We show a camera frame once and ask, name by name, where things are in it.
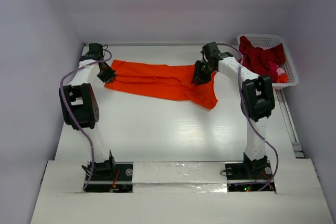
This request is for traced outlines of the orange t shirt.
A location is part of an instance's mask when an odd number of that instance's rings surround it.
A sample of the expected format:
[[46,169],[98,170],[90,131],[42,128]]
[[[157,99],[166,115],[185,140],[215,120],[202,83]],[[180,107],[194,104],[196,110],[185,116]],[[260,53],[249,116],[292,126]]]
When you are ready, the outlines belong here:
[[214,80],[192,84],[195,65],[169,66],[114,60],[116,79],[105,88],[172,101],[192,101],[211,110],[217,105]]

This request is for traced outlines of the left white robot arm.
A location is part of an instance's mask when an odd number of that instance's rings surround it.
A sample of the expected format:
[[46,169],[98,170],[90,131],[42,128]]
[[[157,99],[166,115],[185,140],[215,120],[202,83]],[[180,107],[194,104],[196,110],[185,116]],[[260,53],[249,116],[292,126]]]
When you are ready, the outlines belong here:
[[107,45],[89,44],[78,68],[62,77],[59,87],[64,122],[88,141],[91,162],[82,168],[88,175],[99,174],[104,179],[115,176],[116,164],[98,129],[100,111],[91,83],[95,79],[104,84],[115,81],[116,71],[107,64],[111,58]]

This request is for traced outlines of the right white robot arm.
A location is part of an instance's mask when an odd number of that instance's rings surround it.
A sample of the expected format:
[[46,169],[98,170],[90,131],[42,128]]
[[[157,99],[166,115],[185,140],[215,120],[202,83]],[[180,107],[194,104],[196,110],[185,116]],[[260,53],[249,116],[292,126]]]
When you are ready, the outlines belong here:
[[221,52],[217,43],[207,43],[196,61],[192,83],[207,84],[218,72],[238,82],[241,110],[247,119],[247,144],[242,163],[227,164],[229,179],[255,179],[269,166],[265,150],[266,127],[275,99],[269,76],[260,76],[242,65],[230,52]]

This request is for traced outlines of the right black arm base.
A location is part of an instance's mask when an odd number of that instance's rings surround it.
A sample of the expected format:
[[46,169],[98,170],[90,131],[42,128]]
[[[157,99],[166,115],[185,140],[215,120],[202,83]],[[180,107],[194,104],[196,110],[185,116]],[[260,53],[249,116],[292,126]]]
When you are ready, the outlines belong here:
[[227,179],[228,192],[276,191],[269,164],[266,168],[249,172],[243,163],[226,163],[220,175]]

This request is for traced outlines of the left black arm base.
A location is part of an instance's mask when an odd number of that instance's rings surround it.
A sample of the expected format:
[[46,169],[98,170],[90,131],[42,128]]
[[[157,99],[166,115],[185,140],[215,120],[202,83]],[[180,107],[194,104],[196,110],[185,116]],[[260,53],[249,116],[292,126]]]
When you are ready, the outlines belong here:
[[93,172],[84,189],[87,193],[131,193],[133,192],[133,163],[116,163],[116,172]]

